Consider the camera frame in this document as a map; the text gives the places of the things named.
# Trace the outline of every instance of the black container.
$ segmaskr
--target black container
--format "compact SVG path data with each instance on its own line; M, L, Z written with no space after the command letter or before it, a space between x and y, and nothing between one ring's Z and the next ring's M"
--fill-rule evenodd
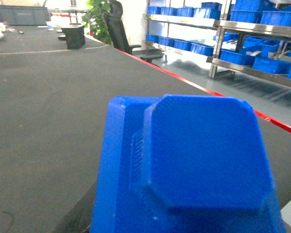
M69 50L78 50L85 44L84 25L71 24L62 28Z

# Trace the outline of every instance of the gray storage box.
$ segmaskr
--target gray storage box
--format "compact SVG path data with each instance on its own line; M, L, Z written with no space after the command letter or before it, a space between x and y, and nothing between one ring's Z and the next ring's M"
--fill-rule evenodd
M46 7L0 5L0 22L8 25L46 25L49 20Z

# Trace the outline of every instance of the potted plant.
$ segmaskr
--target potted plant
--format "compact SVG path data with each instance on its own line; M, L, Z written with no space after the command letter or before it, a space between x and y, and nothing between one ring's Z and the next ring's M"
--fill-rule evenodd
M110 12L110 5L107 0L88 0L86 5L90 11L90 31L92 36L103 43L111 44L111 38L102 16L103 13ZM84 18L83 21L86 22L87 27L88 19Z

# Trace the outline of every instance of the red table edge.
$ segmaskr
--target red table edge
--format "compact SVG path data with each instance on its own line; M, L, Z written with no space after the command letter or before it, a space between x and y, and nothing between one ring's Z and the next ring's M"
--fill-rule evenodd
M172 76L172 77L174 77L174 78L176 78L176 79L178 79L180 81L183 81L183 82L185 82L185 83L187 83L187 84L189 84L189 85L191 85L193 87L196 87L199 90L205 91L208 94L211 94L213 96L218 96L218 97L224 97L224 95L222 95L222 94L220 94L218 92L213 92L213 91L210 91L210 90L208 90L206 88L203 88L202 86L199 86L199 85L197 85L197 84L195 84L195 83L193 83L193 82L191 82L189 80L186 80L185 78L183 78L183 77L181 77L181 76L179 76L179 75L177 75L175 73L172 73L172 72L169 72L169 71L167 71L167 70L165 70L163 68L157 67L154 64L146 62L146 61L144 61L144 60L142 60L142 59L140 59L138 57L135 57L133 55L130 55L128 53L125 53L125 54L130 56L130 57L132 57L132 58L134 58L134 59L136 59L136 60L138 60L138 61L140 61L140 62L143 62L143 63L147 64L148 66L151 66L152 68L155 68L155 69L157 69L157 70L159 70L161 72L164 72L165 74L168 74L168 75L170 75L170 76ZM272 118L272 117L270 117L270 116L268 116L268 115L266 115L266 114L264 114L262 112L259 112L257 110L254 110L254 112L258 117L260 117L260 118L262 118L262 119L264 119L264 120L266 120L266 121L268 121L268 122L270 122L270 123L282 128L282 129L288 131L289 133L291 133L291 126L290 125L287 125L287 124L285 124L285 123L283 123L283 122L281 122L281 121L279 121L279 120L277 120L275 118Z

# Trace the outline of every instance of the gray work table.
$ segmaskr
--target gray work table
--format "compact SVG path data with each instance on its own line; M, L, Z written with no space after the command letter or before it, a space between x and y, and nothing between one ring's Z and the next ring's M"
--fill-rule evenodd
M46 233L96 182L111 98L208 94L111 46L66 50L55 31L16 29L0 41L0 232ZM291 133L259 124L283 207Z

